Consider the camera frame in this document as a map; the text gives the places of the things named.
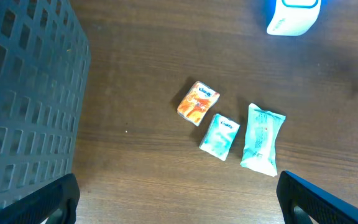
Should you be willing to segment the small orange tissue pack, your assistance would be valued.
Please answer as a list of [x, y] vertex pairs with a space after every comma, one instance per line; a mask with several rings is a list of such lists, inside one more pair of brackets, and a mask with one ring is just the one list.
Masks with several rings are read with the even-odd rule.
[[219, 97], [218, 92], [197, 81], [178, 105], [177, 113], [195, 126], [199, 126], [207, 111]]

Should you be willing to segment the teal wet wipes pack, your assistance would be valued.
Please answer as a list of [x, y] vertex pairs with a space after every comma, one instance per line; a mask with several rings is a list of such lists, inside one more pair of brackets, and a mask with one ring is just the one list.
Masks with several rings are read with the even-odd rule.
[[262, 110], [254, 103], [249, 105], [242, 167], [271, 177], [277, 175], [275, 141], [285, 119], [286, 116]]

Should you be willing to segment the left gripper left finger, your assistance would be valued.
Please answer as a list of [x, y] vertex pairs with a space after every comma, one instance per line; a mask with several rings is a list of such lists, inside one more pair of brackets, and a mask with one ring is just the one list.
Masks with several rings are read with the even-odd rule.
[[80, 190], [67, 174], [0, 210], [0, 224], [74, 223]]

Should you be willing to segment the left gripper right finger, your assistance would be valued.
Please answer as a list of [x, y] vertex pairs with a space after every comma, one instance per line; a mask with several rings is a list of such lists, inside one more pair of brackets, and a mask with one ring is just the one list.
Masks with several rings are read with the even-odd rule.
[[358, 208], [287, 170], [277, 197], [285, 223], [358, 223]]

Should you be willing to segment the small teal tissue pack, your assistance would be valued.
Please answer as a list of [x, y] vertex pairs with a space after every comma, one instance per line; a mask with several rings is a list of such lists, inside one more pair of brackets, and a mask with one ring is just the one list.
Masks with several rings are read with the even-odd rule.
[[235, 121], [221, 114], [215, 114], [199, 148], [225, 161], [239, 128], [240, 125]]

